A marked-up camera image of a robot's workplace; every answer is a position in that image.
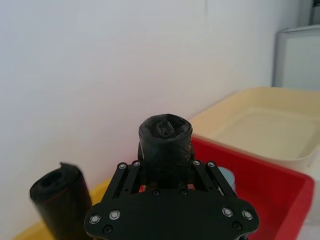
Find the white wall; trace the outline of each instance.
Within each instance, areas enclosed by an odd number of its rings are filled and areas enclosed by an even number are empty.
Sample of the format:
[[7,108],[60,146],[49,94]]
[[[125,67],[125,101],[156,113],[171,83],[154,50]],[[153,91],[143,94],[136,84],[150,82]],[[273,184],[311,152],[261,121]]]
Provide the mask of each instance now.
[[298,0],[0,3],[0,239],[39,220],[32,183],[64,160],[93,187],[132,161],[147,117],[190,118],[269,86]]

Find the yellow bin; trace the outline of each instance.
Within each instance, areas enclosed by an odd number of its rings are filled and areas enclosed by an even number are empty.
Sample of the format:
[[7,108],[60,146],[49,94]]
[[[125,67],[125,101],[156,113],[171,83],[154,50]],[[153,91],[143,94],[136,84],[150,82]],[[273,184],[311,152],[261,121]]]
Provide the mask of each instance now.
[[[99,203],[105,194],[107,187],[109,186],[110,180],[107,180],[99,184],[91,192],[92,203]],[[43,222],[38,222],[37,224],[31,226],[25,231],[21,232],[19,235],[13,238],[13,240],[54,240],[49,230]]]

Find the black plastic bag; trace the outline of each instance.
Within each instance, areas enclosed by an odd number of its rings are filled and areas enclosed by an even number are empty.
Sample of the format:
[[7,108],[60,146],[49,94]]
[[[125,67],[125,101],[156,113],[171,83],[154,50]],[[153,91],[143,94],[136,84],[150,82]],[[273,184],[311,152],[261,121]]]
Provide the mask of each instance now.
[[140,150],[151,185],[177,188],[187,182],[192,132],[187,120],[172,114],[155,115],[141,124]]
[[61,163],[30,189],[30,198],[56,240],[92,240],[84,220],[92,202],[83,174],[74,165]]

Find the red crate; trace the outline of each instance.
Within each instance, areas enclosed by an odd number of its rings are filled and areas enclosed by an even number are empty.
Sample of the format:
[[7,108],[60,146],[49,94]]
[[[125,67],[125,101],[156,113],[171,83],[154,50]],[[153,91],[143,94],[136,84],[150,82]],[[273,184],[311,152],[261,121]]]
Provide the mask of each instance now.
[[194,137],[195,157],[235,175],[236,193],[256,209],[260,226],[250,240],[295,240],[311,207],[314,181],[249,155]]

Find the cream plastic tray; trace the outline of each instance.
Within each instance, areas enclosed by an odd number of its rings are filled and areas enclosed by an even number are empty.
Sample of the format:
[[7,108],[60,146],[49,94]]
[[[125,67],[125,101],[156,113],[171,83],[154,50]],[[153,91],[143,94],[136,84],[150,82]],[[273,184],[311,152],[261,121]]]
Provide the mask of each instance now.
[[311,176],[316,187],[307,221],[320,225],[320,91],[244,90],[191,124],[196,137]]

